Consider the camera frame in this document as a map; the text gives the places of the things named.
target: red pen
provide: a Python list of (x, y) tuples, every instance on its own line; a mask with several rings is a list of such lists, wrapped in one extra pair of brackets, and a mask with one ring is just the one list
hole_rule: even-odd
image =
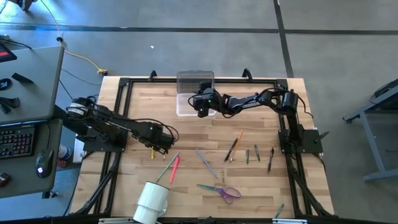
[(174, 175), (175, 175), (175, 171), (177, 170), (178, 162), (180, 162), (180, 156), (177, 156), (177, 158), (175, 159), (172, 176), (170, 177), (170, 184), (174, 180)]

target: yellow cable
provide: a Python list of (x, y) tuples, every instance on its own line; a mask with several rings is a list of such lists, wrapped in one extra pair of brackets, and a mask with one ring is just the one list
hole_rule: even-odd
[(62, 46), (62, 47), (65, 49), (65, 53), (67, 53), (68, 55), (72, 55), (72, 56), (74, 56), (74, 57), (78, 57), (78, 58), (85, 59), (86, 61), (88, 61), (89, 63), (93, 64), (93, 65), (97, 68), (97, 70), (98, 70), (97, 73), (98, 73), (98, 74), (104, 74), (104, 75), (106, 75), (106, 74), (108, 73), (108, 70), (107, 70), (107, 69), (99, 68), (99, 66), (97, 66), (97, 64), (95, 64), (92, 60), (90, 60), (90, 59), (88, 59), (88, 58), (86, 58), (86, 57), (84, 57), (84, 56), (71, 53), (71, 52), (69, 52), (69, 51), (66, 49), (66, 47), (62, 44), (62, 41), (63, 41), (63, 40), (62, 40), (62, 37), (61, 37), (61, 34), (60, 34), (60, 28), (59, 28), (59, 26), (58, 26), (58, 22), (55, 20), (54, 15), (53, 15), (52, 12), (50, 11), (50, 9), (47, 7), (47, 5), (43, 2), (43, 0), (40, 0), (40, 1), (41, 1), (41, 2), (43, 3), (43, 5), (47, 8), (47, 10), (49, 11), (49, 13), (50, 13), (52, 19), (53, 19), (54, 22), (55, 22), (55, 25), (57, 26), (58, 37), (61, 38), (61, 39), (58, 39), (58, 38), (57, 38), (57, 41), (58, 41), (58, 43), (60, 44), (60, 46)]

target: scissor blade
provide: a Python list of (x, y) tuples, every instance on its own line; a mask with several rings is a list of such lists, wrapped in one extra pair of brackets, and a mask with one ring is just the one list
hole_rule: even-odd
[(208, 190), (214, 190), (214, 191), (218, 190), (216, 187), (207, 186), (207, 185), (203, 185), (203, 184), (197, 184), (197, 186), (203, 187), (204, 189), (208, 189)]

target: computer mouse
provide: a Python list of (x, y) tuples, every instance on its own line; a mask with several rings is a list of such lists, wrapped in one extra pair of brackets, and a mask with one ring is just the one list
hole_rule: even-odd
[(36, 158), (36, 174), (40, 178), (46, 178), (51, 174), (53, 163), (53, 150), (43, 150)]

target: purple scissors handle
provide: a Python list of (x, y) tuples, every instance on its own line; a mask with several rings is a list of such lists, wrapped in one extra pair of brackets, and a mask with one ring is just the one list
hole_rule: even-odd
[(232, 204), (234, 198), (240, 198), (241, 193), (233, 187), (217, 188), (227, 204)]

